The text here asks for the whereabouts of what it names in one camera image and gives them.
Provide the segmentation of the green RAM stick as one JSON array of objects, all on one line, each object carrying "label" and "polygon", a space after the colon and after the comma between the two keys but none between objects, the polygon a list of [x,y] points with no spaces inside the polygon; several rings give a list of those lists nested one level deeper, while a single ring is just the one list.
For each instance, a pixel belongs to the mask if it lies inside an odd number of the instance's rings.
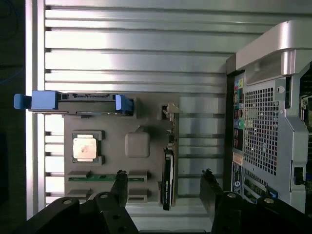
[{"label": "green RAM stick", "polygon": [[[69,181],[84,181],[84,182],[114,182],[116,175],[89,175],[87,177],[69,177]],[[144,178],[130,178],[128,177],[129,182],[144,182]]]}]

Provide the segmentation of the grey plastic parts rack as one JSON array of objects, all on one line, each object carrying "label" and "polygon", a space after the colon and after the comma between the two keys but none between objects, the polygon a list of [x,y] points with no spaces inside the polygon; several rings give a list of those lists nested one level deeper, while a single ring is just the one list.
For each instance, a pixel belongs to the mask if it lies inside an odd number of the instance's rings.
[{"label": "grey plastic parts rack", "polygon": [[[99,114],[92,116],[64,115],[64,175],[65,195],[85,202],[93,194],[110,190],[113,182],[69,181],[69,177],[117,175],[125,171],[128,181],[128,201],[160,204],[164,148],[168,144],[166,130],[170,122],[162,119],[162,107],[179,98],[165,93],[125,93],[135,101],[132,116]],[[97,157],[79,160],[73,157],[74,138],[95,138]]]}]

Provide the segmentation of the silver CPU chip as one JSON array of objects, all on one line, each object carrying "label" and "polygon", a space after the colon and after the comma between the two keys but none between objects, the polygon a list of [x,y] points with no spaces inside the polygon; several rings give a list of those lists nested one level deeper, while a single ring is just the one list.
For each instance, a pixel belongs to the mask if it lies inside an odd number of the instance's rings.
[{"label": "silver CPU chip", "polygon": [[74,138],[73,157],[79,160],[93,160],[97,157],[97,140],[95,138]]}]

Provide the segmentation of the open grey PC case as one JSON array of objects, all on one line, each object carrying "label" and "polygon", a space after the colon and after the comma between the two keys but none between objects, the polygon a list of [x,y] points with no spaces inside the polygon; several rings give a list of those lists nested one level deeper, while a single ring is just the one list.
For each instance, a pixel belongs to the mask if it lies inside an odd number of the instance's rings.
[{"label": "open grey PC case", "polygon": [[231,191],[267,188],[312,215],[312,19],[282,22],[227,62]]}]

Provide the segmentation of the hard disk with blue carrier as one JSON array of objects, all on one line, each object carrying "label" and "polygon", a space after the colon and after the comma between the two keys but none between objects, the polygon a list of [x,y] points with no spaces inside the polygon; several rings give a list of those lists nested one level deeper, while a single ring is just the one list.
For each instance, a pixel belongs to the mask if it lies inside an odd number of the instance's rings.
[{"label": "hard disk with blue carrier", "polygon": [[30,96],[14,95],[14,108],[42,114],[92,116],[115,114],[132,116],[135,101],[122,94],[110,93],[61,93],[33,90]]}]

